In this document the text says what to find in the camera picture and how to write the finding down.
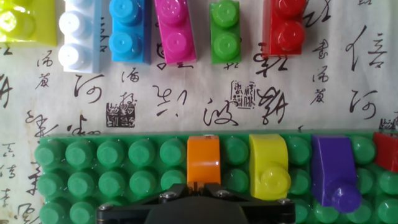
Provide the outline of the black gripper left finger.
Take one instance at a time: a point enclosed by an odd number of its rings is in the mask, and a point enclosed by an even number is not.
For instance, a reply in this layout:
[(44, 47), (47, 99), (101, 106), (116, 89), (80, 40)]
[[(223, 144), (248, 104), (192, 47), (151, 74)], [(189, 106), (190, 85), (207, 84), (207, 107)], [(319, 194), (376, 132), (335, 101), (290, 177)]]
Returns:
[(188, 197), (189, 195), (190, 188), (187, 184), (173, 184), (168, 190), (127, 206), (120, 207), (109, 203), (100, 205), (96, 209), (96, 215), (148, 215), (158, 205)]

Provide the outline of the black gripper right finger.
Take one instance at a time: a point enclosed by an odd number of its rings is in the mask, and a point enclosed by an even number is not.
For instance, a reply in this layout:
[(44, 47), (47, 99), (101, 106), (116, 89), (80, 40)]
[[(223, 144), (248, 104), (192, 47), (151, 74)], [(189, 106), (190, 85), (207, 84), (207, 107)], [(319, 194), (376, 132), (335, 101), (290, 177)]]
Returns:
[(295, 203), (292, 200), (261, 200), (250, 195), (222, 187), (220, 184), (205, 184), (199, 188), (202, 196), (210, 196), (241, 207), (246, 215), (295, 215)]

